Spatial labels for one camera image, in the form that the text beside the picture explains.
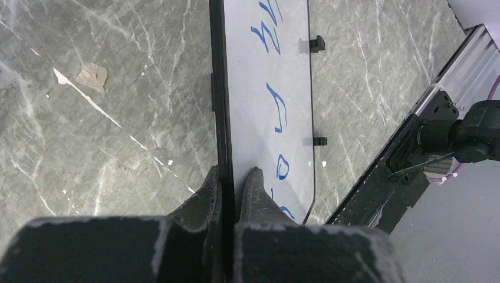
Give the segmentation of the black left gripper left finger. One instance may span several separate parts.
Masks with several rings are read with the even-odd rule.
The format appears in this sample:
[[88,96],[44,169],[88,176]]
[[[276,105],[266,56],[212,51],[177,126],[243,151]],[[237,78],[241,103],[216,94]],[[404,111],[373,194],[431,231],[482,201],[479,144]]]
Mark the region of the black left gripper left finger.
[[217,167],[168,215],[38,218],[12,238],[2,282],[221,282]]

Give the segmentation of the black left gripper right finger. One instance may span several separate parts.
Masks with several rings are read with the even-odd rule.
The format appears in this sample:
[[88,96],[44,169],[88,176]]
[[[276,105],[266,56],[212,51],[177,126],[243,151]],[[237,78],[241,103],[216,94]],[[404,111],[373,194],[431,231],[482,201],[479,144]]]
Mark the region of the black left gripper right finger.
[[299,225],[252,168],[235,226],[235,282],[405,282],[389,236],[362,226]]

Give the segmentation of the white whiteboard black frame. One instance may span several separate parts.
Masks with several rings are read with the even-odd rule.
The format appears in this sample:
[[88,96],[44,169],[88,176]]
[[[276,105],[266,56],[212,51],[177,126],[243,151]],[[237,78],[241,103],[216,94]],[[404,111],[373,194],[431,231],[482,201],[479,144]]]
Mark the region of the white whiteboard black frame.
[[210,1],[213,104],[222,183],[223,270],[235,282],[235,228],[253,169],[293,224],[315,202],[308,1]]

